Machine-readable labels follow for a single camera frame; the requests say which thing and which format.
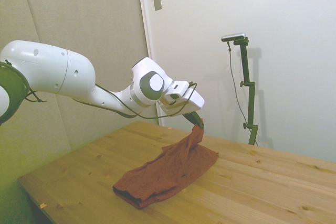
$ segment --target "cloth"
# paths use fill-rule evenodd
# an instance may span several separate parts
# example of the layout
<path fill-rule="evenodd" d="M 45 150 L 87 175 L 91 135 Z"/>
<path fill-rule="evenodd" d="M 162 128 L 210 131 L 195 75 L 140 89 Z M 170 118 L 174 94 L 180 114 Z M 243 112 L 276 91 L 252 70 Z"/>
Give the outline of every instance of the cloth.
<path fill-rule="evenodd" d="M 113 185 L 116 195 L 135 208 L 172 197 L 183 190 L 218 159 L 218 153 L 198 145 L 204 130 L 195 125 L 181 141 L 162 147 L 162 153 L 153 161 L 126 172 Z"/>

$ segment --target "wood grain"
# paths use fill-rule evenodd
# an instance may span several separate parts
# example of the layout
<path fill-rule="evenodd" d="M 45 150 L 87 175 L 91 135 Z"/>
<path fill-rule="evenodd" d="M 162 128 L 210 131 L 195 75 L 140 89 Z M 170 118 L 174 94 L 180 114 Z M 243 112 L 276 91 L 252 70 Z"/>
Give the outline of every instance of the wood grain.
<path fill-rule="evenodd" d="M 204 136 L 217 163 L 137 210 L 112 185 L 189 132 L 134 122 L 21 178 L 54 223 L 336 223 L 336 163 Z"/>

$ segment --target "white wall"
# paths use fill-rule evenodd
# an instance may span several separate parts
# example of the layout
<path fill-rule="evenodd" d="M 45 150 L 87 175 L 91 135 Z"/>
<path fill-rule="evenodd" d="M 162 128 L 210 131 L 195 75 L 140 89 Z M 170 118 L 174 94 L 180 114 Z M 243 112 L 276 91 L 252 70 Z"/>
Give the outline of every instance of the white wall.
<path fill-rule="evenodd" d="M 248 142 L 235 100 L 226 43 L 245 32 L 256 81 L 259 145 L 336 161 L 336 0 L 143 0 L 152 57 L 175 80 L 198 83 L 207 135 Z M 242 79 L 233 48 L 236 83 Z M 247 114 L 248 88 L 238 87 Z M 163 125 L 190 130 L 183 117 Z"/>

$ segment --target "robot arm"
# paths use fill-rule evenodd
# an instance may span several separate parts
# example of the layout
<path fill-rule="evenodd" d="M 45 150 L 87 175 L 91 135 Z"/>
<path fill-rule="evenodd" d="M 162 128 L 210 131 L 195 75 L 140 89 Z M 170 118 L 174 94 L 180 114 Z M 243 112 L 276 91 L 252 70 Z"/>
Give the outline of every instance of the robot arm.
<path fill-rule="evenodd" d="M 127 118 L 158 102 L 168 116 L 183 114 L 203 124 L 194 111 L 202 108 L 204 100 L 188 82 L 174 81 L 148 57 L 132 71 L 132 83 L 123 91 L 111 92 L 96 85 L 95 69 L 83 55 L 36 42 L 12 41 L 0 53 L 0 124 L 15 113 L 30 89 L 65 95 Z"/>

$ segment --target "light switch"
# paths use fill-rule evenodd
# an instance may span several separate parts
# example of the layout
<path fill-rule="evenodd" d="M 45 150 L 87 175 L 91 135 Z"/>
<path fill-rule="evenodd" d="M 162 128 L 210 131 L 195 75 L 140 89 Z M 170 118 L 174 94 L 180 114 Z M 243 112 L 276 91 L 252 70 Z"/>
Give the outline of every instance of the light switch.
<path fill-rule="evenodd" d="M 155 10 L 161 10 L 162 9 L 161 0 L 154 0 L 154 7 L 155 7 Z"/>

